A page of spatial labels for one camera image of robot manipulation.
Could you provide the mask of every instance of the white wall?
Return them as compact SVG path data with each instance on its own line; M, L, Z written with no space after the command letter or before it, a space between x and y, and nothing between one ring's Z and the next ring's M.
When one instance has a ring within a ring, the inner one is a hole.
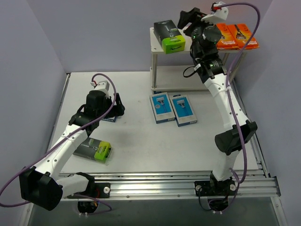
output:
M66 74L25 0L0 7L0 186L46 151ZM18 180L0 201L21 202ZM0 224L17 225L23 208L1 208Z
M210 13L213 0L27 0L67 72L148 71L149 27L198 7ZM272 0L246 0L262 15ZM256 13L231 7L227 23L254 27ZM191 64L188 55L159 56L159 64Z
M273 0L255 35L261 48L248 54L237 78L290 226L301 224L300 9L299 0Z

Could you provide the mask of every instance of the blue box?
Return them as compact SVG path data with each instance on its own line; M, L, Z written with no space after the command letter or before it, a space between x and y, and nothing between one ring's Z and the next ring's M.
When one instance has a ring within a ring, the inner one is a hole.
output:
M193 112L187 95L175 95L171 100L178 127L197 123L197 117Z
M150 95L150 103L157 124L175 119L174 111L167 93Z

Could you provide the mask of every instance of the bolt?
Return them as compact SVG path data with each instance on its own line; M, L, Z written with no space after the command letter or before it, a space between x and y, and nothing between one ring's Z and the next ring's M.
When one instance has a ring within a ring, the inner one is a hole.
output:
M197 185L196 186L196 191L202 191L202 186L201 185Z
M231 191L235 191L236 190L236 186L235 185L230 185L230 190Z
M105 187L103 189L103 193L108 194L110 192L110 188L109 187Z

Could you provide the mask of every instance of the white platform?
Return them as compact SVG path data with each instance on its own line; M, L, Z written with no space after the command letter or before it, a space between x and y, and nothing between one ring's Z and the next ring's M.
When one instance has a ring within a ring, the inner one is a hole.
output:
M53 143L91 90L94 73L72 73L55 130ZM106 164L72 156L62 172L160 172L212 170L218 149L214 136L223 132L222 118L211 94L189 92L197 124L177 127L175 121L156 124L149 95L149 72L111 72L125 115L115 123L102 121L91 137L111 143ZM248 169L258 169L251 145L247 145ZM235 163L243 169L242 153Z

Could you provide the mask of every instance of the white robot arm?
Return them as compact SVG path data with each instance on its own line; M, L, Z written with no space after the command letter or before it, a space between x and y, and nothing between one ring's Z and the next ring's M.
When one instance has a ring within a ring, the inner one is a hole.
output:
M58 179L58 175L78 146L98 127L99 121L85 129L79 130L71 137L68 135L103 115L112 105L108 92L108 82L102 81L98 84L92 83L92 85L94 89L87 95L86 104L72 116L65 131L55 145L66 137L68 139L52 153L19 176L23 199L47 210L52 210L57 206L62 197L75 193L90 195L89 192L93 190L93 186L95 185L92 176L85 173L77 173L71 177ZM113 106L106 117L121 116L124 114L124 110L125 108L117 93L116 105Z
M247 143L257 130L256 123L250 122L241 111L231 86L226 86L226 69L219 58L216 47L216 43L220 40L222 34L215 25L227 18L228 9L220 7L223 4L223 2L214 3L210 15L200 12L198 8L194 8L189 12L182 11L178 23L180 29L191 23L184 33L192 38L190 56L195 67L194 73L185 77L190 77L195 73L200 76L203 84L214 97L224 123L225 132L215 136L219 158L212 171L211 179L217 189L220 187L219 185L228 186L231 183L230 168L233 168L236 157L242 149L227 91L230 92L244 142Z

